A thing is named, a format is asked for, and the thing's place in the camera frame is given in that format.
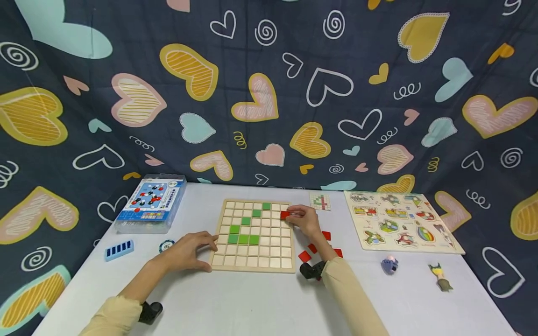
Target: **fabric backdrop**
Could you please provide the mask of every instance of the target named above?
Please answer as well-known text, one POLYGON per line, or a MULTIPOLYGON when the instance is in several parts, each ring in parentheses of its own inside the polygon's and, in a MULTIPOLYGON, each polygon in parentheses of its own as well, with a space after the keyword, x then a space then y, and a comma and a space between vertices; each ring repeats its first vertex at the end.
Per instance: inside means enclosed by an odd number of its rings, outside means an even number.
POLYGON ((139 175, 164 172, 424 193, 538 334, 537 2, 0 8, 0 335, 30 334, 139 175))

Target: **left hand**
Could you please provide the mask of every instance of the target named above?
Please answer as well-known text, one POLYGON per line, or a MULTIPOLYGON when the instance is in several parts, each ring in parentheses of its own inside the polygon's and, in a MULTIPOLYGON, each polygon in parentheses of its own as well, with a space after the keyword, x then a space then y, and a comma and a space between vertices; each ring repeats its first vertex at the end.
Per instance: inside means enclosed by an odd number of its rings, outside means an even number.
POLYGON ((211 235, 207 231, 188 233, 154 259, 161 262, 167 271, 202 269, 211 272, 210 264, 196 258, 196 251, 206 245, 217 251, 217 238, 218 235, 211 235))

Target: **blue plastic block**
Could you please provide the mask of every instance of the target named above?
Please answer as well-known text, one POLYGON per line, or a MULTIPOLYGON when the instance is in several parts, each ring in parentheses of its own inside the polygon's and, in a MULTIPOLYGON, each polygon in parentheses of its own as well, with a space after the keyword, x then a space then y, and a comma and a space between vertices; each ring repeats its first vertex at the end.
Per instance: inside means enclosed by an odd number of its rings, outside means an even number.
POLYGON ((107 248, 104 251, 104 260, 110 261, 119 258, 125 254, 133 252, 135 249, 135 243, 132 240, 128 240, 116 246, 107 248))

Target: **beige sleeve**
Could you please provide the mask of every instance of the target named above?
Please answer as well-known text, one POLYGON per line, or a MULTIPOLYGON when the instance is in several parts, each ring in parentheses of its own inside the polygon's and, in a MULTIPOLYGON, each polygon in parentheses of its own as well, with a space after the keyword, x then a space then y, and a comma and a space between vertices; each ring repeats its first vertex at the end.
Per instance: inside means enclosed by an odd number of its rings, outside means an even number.
POLYGON ((142 306, 123 296, 109 297, 79 336, 124 336, 138 321, 142 306))
POLYGON ((372 303, 344 259, 328 261, 321 273, 325 287, 334 296, 353 336, 388 336, 372 303))

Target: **table surface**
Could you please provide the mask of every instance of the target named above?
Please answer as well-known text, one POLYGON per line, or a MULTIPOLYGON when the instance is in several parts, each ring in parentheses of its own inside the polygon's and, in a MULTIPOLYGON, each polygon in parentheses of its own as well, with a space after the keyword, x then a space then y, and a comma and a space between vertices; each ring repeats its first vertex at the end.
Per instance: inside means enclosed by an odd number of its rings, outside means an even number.
MULTIPOLYGON (((111 227, 76 273, 34 335, 77 335, 107 297, 117 295, 165 239, 189 232, 215 232, 225 198, 263 199, 309 205, 309 190, 188 183, 167 234, 118 234, 111 227), (107 247, 133 239, 134 252, 104 262, 107 247)), ((344 194, 330 195, 331 211, 319 211, 321 227, 341 248, 390 335, 514 335, 497 306, 460 255, 393 252, 398 271, 380 262, 388 252, 360 247, 344 194), (428 264, 441 263, 454 287, 441 292, 428 264)), ((295 230, 295 251, 308 245, 295 230)), ((208 261, 209 252, 199 258, 208 261)), ((213 271, 167 275, 148 302, 164 310, 154 325, 137 323, 131 335, 350 335, 338 306, 321 282, 296 274, 213 271)))

